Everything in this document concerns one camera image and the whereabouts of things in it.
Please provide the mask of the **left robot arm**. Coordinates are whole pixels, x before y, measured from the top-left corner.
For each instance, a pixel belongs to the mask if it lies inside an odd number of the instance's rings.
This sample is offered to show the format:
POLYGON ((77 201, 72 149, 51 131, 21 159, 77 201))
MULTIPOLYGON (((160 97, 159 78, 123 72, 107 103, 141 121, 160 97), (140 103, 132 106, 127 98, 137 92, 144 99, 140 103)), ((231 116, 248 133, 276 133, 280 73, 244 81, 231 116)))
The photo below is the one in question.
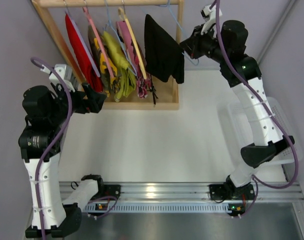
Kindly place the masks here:
POLYGON ((65 92, 58 84, 29 88, 23 95, 25 128, 18 139, 21 157, 28 172, 33 218, 26 229, 28 239, 64 238, 81 225, 82 210, 89 201, 101 197, 104 181, 100 175, 88 174, 67 199, 61 198, 59 161, 61 142, 72 114, 99 113, 106 95, 88 83, 82 90, 65 92))

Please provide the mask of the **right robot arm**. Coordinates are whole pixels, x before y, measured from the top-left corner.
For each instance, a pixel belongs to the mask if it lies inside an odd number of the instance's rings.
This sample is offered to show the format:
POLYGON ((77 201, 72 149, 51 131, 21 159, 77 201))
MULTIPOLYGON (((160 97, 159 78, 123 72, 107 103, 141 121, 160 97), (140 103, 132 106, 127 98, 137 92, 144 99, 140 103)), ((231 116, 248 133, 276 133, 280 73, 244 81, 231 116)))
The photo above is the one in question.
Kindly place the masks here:
POLYGON ((294 137, 286 133, 272 112, 259 65, 246 54, 248 34, 238 20, 225 21, 222 26, 204 23, 195 26, 190 37, 180 43, 192 59, 206 56, 219 63, 220 73, 240 101, 253 135, 253 143, 240 149, 241 163, 218 186, 220 191, 210 194, 214 201, 249 193, 258 168, 287 149, 294 162, 299 161, 294 137))

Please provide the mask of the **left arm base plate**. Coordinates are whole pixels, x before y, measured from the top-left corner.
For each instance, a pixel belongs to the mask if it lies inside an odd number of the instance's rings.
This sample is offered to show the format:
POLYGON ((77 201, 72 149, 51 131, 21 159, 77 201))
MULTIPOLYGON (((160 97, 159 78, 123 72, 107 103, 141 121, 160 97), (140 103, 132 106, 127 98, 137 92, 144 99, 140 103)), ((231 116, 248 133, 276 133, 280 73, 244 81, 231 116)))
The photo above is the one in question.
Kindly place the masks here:
POLYGON ((120 198, 121 195, 121 185, 119 184, 105 184, 102 191, 102 197, 108 197, 112 199, 115 197, 117 200, 120 198))

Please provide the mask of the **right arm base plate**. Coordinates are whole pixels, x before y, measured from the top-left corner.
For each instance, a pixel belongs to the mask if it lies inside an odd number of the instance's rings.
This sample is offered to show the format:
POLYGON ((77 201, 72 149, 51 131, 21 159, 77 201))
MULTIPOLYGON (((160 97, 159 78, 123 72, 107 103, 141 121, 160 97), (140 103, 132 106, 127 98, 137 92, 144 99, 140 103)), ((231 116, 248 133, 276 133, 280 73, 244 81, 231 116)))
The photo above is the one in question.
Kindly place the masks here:
POLYGON ((230 197, 228 188, 223 184, 210 184, 209 185, 210 199, 215 203, 223 203, 230 197))

